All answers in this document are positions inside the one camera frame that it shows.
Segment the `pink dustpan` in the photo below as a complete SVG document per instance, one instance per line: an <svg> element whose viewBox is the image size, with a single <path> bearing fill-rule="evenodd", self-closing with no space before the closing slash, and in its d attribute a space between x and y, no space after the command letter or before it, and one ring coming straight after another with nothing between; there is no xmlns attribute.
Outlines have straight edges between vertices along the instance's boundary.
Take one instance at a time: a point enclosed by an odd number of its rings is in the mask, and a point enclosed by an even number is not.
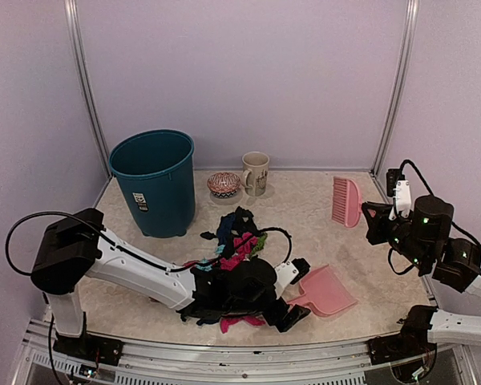
<svg viewBox="0 0 481 385"><path fill-rule="evenodd" d="M331 265L310 271L298 284L300 295L287 303L305 307L318 317L333 316L358 303L343 286Z"/></svg>

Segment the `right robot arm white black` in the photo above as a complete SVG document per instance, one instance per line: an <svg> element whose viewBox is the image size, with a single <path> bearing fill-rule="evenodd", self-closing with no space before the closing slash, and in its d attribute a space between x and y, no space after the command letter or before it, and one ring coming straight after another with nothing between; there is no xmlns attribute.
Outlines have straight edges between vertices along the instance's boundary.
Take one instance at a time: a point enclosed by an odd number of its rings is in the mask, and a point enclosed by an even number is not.
<svg viewBox="0 0 481 385"><path fill-rule="evenodd" d="M419 197L409 214L397 214L394 206L364 202L362 213L371 245L388 244L417 269L420 276L460 293L481 298L481 245L450 236L453 205L426 195ZM438 342L481 346L481 316L454 314L437 306L413 306L392 345L403 356Z"/></svg>

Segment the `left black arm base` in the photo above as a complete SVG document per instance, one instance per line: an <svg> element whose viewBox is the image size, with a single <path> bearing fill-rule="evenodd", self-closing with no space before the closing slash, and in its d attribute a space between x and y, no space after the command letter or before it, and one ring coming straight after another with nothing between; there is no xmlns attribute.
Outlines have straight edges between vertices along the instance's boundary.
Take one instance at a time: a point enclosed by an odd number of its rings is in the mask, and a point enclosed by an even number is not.
<svg viewBox="0 0 481 385"><path fill-rule="evenodd" d="M98 365L117 367L123 352L123 342L115 338L89 334L84 330L78 338L56 334L54 350Z"/></svg>

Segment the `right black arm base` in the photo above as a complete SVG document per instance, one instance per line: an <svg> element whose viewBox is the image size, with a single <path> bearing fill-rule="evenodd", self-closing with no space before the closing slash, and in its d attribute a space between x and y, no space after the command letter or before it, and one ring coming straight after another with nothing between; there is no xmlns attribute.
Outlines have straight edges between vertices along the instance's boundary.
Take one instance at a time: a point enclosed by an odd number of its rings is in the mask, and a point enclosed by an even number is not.
<svg viewBox="0 0 481 385"><path fill-rule="evenodd" d="M427 334L432 329L432 317L438 310L435 306L413 306L397 334L369 339L366 344L371 364L391 363L435 351L437 344Z"/></svg>

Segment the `pink hand brush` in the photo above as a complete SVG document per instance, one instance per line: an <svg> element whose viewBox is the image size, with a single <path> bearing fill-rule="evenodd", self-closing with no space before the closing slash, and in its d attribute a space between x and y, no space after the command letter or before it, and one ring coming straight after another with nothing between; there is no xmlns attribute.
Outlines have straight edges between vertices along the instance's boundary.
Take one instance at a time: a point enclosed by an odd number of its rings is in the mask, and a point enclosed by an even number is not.
<svg viewBox="0 0 481 385"><path fill-rule="evenodd" d="M362 194L355 181L335 176L333 178L332 220L354 228L362 214Z"/></svg>

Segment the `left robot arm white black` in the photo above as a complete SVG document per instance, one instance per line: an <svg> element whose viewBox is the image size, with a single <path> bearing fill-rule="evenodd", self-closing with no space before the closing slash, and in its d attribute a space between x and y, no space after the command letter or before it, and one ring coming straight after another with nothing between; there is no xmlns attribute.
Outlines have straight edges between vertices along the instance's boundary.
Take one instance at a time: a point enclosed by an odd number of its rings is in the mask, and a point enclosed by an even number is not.
<svg viewBox="0 0 481 385"><path fill-rule="evenodd" d="M273 231L258 229L250 213L222 220L207 239L218 239L215 257L176 265L128 244L103 225L103 213L84 209L32 213L11 230L38 217L57 217L46 227L31 270L13 270L28 277L47 298L56 331L78 356L96 348L86 329L77 285L95 278L143 294L178 313L182 320L214 324L226 318L263 318L283 333L307 317L310 310L290 305L282 297L288 286L309 271L304 258L285 257L277 266L251 255L257 240Z"/></svg>

